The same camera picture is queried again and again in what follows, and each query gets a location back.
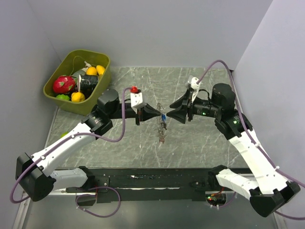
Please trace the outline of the metal disc keyring organizer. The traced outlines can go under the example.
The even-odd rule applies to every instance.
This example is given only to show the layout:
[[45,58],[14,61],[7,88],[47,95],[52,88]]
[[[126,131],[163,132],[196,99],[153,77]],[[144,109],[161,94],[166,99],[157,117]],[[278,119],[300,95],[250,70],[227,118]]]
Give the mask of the metal disc keyring organizer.
[[[165,110],[162,106],[161,103],[157,103],[157,110],[161,112],[161,114],[165,114]],[[166,130],[167,130],[167,123],[166,121],[162,121],[162,117],[159,116],[157,119],[157,124],[158,124],[158,137],[159,137],[159,142],[164,143],[165,142],[165,137],[166,137]]]

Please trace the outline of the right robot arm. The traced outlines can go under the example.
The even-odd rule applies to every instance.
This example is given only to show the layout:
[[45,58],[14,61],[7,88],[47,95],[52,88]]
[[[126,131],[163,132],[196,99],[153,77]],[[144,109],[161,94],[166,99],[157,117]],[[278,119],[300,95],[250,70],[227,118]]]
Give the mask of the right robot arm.
[[269,216],[289,202],[300,186],[281,175],[265,156],[251,123],[235,107],[236,96],[230,85],[214,85],[206,100],[198,98],[200,91],[197,83],[188,84],[185,94],[170,105],[172,110],[167,116],[182,124],[192,121],[194,115],[214,118],[216,128],[237,149],[255,179],[219,165],[208,173],[209,187],[229,188],[248,199],[260,216]]

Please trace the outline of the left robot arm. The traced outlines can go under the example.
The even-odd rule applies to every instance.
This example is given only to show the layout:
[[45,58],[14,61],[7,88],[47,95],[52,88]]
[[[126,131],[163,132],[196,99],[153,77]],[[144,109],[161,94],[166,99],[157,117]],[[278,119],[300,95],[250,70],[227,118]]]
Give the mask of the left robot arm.
[[32,201],[40,201],[53,190],[65,187],[79,187],[88,192],[94,187],[94,178],[85,168],[55,173],[58,165],[74,151],[102,139],[117,143],[125,134],[126,119],[135,119],[136,125],[161,116],[161,112],[146,103],[141,90],[125,88],[130,99],[119,96],[114,89],[104,91],[97,104],[68,134],[47,148],[17,158],[16,185],[20,185]]

